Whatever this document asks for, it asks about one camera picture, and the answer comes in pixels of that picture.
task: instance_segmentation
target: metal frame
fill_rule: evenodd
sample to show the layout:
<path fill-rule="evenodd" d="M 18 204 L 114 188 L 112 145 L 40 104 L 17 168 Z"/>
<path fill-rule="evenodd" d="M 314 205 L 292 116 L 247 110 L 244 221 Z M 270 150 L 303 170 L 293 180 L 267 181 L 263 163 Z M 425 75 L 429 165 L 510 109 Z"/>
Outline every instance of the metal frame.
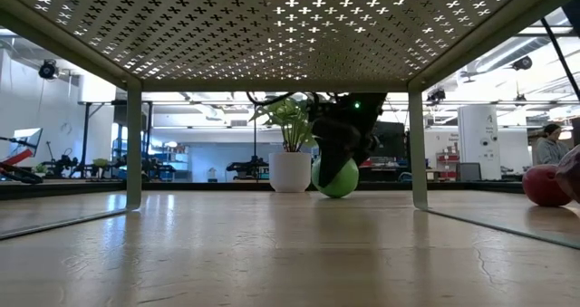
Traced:
<path fill-rule="evenodd" d="M 57 228 L 68 226 L 68 225 L 76 225 L 76 224 L 80 224 L 83 222 L 99 220 L 99 219 L 102 219 L 105 217 L 120 216 L 120 215 L 123 215 L 125 213 L 127 213 L 127 209 L 122 208 L 122 209 L 116 209 L 116 210 L 113 210 L 110 212 L 104 212 L 104 213 L 99 213 L 96 215 L 91 215 L 91 216 L 79 216 L 79 217 L 75 217 L 72 219 L 58 221 L 58 222 L 46 224 L 46 225 L 28 226 L 28 227 L 19 228 L 19 229 L 10 230 L 10 231 L 0 233 L 0 240 L 15 238 L 15 237 L 18 237 L 21 235 L 35 234 L 35 233 L 39 233 L 42 231 L 53 230 L 53 229 L 57 229 Z"/>
<path fill-rule="evenodd" d="M 355 82 L 191 82 L 153 81 L 140 79 L 122 69 L 109 58 L 82 43 L 72 34 L 36 13 L 18 0 L 0 0 L 0 21 L 4 27 L 41 45 L 62 58 L 92 72 L 128 92 L 128 176 L 127 207 L 115 213 L 124 213 L 140 207 L 140 113 L 143 91 L 260 91 L 277 88 L 280 91 L 406 91 L 410 95 L 411 164 L 413 174 L 413 202 L 421 210 L 429 209 L 425 170 L 424 125 L 421 93 L 468 62 L 478 58 L 509 36 L 539 20 L 570 0 L 511 0 L 490 16 L 470 34 L 443 53 L 438 59 L 404 83 Z M 89 216 L 67 221 L 65 225 L 101 218 Z M 51 227 L 38 228 L 42 231 Z"/>
<path fill-rule="evenodd" d="M 498 231 L 503 231 L 503 232 L 506 232 L 506 233 L 509 233 L 512 235 L 521 235 L 521 236 L 524 236 L 527 238 L 536 239 L 536 240 L 543 241 L 546 243 L 562 245 L 565 247 L 580 250 L 580 243 L 571 242 L 560 235 L 551 235 L 550 237 L 546 237 L 544 235 L 535 235 L 535 234 L 525 232 L 525 231 L 518 231 L 518 230 L 515 230 L 507 225 L 492 225 L 491 223 L 488 223 L 488 222 L 478 221 L 478 220 L 474 220 L 474 219 L 470 219 L 470 218 L 466 218 L 466 217 L 462 217 L 462 216 L 455 216 L 453 214 L 440 212 L 440 211 L 436 211 L 436 210 L 432 210 L 432 209 L 426 210 L 426 212 L 431 213 L 431 214 L 436 215 L 436 216 L 445 216 L 445 217 L 448 217 L 448 218 L 451 218 L 454 220 L 467 222 L 467 223 L 470 223 L 473 225 L 485 226 L 486 228 L 490 228 L 490 229 L 494 229 L 494 230 L 498 230 Z"/>

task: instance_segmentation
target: computer monitor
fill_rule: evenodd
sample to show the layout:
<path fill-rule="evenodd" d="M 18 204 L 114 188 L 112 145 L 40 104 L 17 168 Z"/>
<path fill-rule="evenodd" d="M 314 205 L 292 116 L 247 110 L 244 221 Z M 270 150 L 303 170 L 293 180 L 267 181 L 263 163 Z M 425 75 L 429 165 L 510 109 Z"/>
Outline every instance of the computer monitor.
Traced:
<path fill-rule="evenodd" d="M 479 162 L 461 162 L 456 165 L 458 181 L 481 181 Z"/>
<path fill-rule="evenodd" d="M 34 157 L 42 134 L 43 129 L 15 130 L 13 138 L 16 142 L 10 142 L 9 157 L 18 155 L 27 149 L 30 149 L 33 153 L 32 157 Z"/>

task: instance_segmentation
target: white pillar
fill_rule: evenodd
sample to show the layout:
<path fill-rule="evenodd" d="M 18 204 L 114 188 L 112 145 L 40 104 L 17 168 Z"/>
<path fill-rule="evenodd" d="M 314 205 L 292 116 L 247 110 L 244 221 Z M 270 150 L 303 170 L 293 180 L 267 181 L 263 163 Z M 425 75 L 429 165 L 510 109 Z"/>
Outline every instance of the white pillar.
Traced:
<path fill-rule="evenodd" d="M 482 180 L 501 179 L 496 106 L 461 107 L 458 116 L 460 161 L 478 162 Z"/>

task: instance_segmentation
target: person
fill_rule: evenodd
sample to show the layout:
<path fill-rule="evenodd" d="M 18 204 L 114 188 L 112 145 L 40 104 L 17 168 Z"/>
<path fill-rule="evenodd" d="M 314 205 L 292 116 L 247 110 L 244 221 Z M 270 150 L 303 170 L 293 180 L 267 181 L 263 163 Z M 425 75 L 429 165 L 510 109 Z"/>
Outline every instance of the person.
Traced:
<path fill-rule="evenodd" d="M 538 164 L 558 164 L 570 151 L 568 146 L 559 140 L 562 128 L 556 124 L 544 127 L 544 136 L 537 140 Z"/>

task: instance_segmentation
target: green ball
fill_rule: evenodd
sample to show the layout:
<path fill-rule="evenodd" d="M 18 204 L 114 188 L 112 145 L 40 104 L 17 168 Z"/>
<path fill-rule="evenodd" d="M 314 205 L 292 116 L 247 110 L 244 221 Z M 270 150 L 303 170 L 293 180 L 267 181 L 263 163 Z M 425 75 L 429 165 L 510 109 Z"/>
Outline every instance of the green ball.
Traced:
<path fill-rule="evenodd" d="M 332 198 L 345 197 L 351 194 L 359 183 L 359 168 L 353 159 L 349 159 L 333 181 L 326 187 L 318 185 L 320 176 L 320 158 L 312 165 L 312 183 L 323 194 Z"/>

